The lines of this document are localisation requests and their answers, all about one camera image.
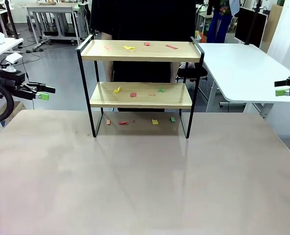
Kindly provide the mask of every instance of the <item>blue pants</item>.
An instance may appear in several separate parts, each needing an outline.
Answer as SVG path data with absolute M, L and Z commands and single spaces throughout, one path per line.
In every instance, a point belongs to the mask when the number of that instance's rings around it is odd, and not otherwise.
M 218 20 L 221 20 L 219 30 L 216 35 Z M 219 12 L 214 11 L 213 21 L 210 24 L 207 36 L 207 43 L 224 43 L 225 35 L 231 23 L 232 15 L 222 16 Z

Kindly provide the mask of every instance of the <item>black monitor screen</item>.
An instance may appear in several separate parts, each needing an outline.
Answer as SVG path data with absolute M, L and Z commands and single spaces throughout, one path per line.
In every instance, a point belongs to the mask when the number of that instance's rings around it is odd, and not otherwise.
M 251 28 L 253 19 L 254 19 L 254 11 L 245 9 L 243 7 L 240 8 L 238 26 L 235 32 L 235 37 L 242 42 L 246 42 L 247 36 L 249 34 L 249 30 Z M 266 24 L 267 16 L 261 13 L 257 14 L 256 21 L 249 38 L 249 43 L 253 44 L 257 47 L 260 46 L 264 28 Z

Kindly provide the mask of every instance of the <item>black hose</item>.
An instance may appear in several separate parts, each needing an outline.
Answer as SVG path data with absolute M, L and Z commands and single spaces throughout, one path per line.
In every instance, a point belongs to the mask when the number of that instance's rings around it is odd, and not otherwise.
M 12 114 L 12 111 L 14 109 L 14 101 L 12 95 L 5 87 L 0 86 L 0 93 L 5 97 L 7 101 L 7 107 L 3 114 L 0 115 L 0 121 L 3 121 Z

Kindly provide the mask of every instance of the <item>black shirt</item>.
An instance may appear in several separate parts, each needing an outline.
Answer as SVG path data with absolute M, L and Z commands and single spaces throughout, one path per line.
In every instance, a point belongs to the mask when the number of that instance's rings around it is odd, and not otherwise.
M 190 41 L 195 0 L 94 0 L 91 27 L 113 40 Z M 114 81 L 169 82 L 170 63 L 115 61 Z

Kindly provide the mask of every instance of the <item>wooden shelf board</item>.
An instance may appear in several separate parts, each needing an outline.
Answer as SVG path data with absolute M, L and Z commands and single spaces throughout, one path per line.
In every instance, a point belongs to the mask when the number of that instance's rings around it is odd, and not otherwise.
M 160 61 L 193 62 L 200 60 L 200 53 L 190 42 L 92 40 L 81 53 L 83 60 L 96 61 Z
M 121 91 L 113 93 L 118 87 Z M 130 97 L 134 92 L 137 97 Z M 183 83 L 98 82 L 90 104 L 94 108 L 190 109 L 192 100 Z

